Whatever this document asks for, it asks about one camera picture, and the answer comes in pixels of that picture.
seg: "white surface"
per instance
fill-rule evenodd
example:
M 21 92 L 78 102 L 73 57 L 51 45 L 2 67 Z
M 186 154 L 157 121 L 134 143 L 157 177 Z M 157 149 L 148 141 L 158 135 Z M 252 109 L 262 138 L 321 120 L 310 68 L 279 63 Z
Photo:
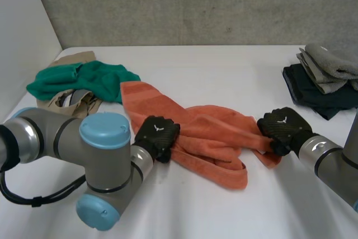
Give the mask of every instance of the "white surface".
M 124 64 L 183 107 L 226 106 L 256 119 L 290 106 L 315 132 L 343 145 L 354 111 L 325 121 L 310 109 L 293 105 L 281 75 L 298 63 L 298 46 L 181 46 L 71 48 L 61 55 L 93 49 L 98 60 Z M 15 111 L 34 106 L 26 95 Z M 119 104 L 101 111 L 123 112 Z M 248 169 L 243 191 L 225 190 L 180 167 L 157 163 L 132 203 L 109 232 L 85 226 L 76 200 L 40 208 L 0 198 L 0 238 L 357 238 L 358 214 L 303 167 L 292 154 L 268 170 L 251 153 L 241 159 Z M 50 194 L 83 173 L 81 167 L 49 157 L 19 165 L 7 173 L 9 188 L 26 197 Z
M 0 0 L 0 120 L 61 52 L 41 0 Z

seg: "beige cloth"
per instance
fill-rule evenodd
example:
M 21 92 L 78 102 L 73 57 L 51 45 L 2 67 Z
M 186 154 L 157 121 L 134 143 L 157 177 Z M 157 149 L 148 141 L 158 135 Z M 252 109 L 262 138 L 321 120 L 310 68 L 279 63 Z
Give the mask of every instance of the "beige cloth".
M 92 51 L 85 51 L 82 53 L 76 53 L 68 56 L 61 57 L 57 61 L 53 62 L 49 67 L 64 64 L 74 63 L 88 63 L 96 60 L 95 54 Z M 61 113 L 64 115 L 73 116 L 76 118 L 85 118 L 89 114 L 96 113 L 100 107 L 102 100 L 96 98 L 92 92 L 88 91 L 83 94 L 79 101 L 73 105 L 67 107 L 60 106 L 60 100 L 66 98 L 74 92 L 74 89 L 68 89 L 66 91 L 59 92 L 51 100 L 41 101 L 36 100 L 37 106 L 41 109 L 46 109 L 55 113 Z

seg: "light blue cap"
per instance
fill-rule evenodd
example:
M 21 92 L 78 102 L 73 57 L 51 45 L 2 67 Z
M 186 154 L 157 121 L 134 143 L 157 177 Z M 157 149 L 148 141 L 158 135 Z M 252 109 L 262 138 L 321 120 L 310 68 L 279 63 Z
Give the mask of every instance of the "light blue cap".
M 25 107 L 24 109 L 20 109 L 18 112 L 15 112 L 12 116 L 11 119 L 16 118 L 17 116 L 19 116 L 21 113 L 23 113 L 26 110 L 30 110 L 30 109 L 35 109 L 35 107 Z
M 354 203 L 353 209 L 358 213 L 358 200 Z
M 99 231 L 110 230 L 120 218 L 110 203 L 91 194 L 82 195 L 77 201 L 76 212 L 86 225 Z
M 129 122 L 118 113 L 96 113 L 86 117 L 79 134 L 89 145 L 100 149 L 117 149 L 130 142 Z

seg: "orange towel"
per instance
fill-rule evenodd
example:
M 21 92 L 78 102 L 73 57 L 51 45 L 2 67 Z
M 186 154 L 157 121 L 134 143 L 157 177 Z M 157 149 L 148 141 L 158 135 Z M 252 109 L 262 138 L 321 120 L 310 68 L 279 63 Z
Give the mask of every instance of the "orange towel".
M 268 168 L 281 160 L 272 153 L 271 140 L 261 135 L 253 117 L 213 105 L 184 109 L 144 82 L 123 82 L 121 93 L 134 133 L 150 115 L 179 123 L 172 159 L 225 188 L 247 186 L 246 166 L 238 158 L 242 148 L 251 149 Z

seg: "robotic arm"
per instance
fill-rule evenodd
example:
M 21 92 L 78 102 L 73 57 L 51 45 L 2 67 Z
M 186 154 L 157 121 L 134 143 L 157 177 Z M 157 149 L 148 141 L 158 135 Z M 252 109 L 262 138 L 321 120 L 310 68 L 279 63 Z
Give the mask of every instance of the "robotic arm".
M 257 122 L 261 133 L 273 139 L 278 155 L 294 151 L 303 164 L 358 212 L 358 116 L 344 148 L 313 133 L 293 109 L 276 109 Z
M 129 122 L 117 113 L 97 113 L 82 120 L 36 108 L 21 110 L 0 125 L 1 191 L 10 192 L 4 172 L 19 162 L 50 156 L 81 165 L 86 178 L 74 181 L 62 198 L 86 180 L 87 190 L 77 201 L 77 214 L 88 226 L 107 231 L 123 214 L 154 160 L 169 161 L 179 131 L 180 126 L 172 120 L 150 116 L 130 145 Z M 55 198 L 60 192 L 46 200 L 24 199 L 11 192 L 6 198 L 18 204 L 31 201 L 38 207 L 62 199 Z

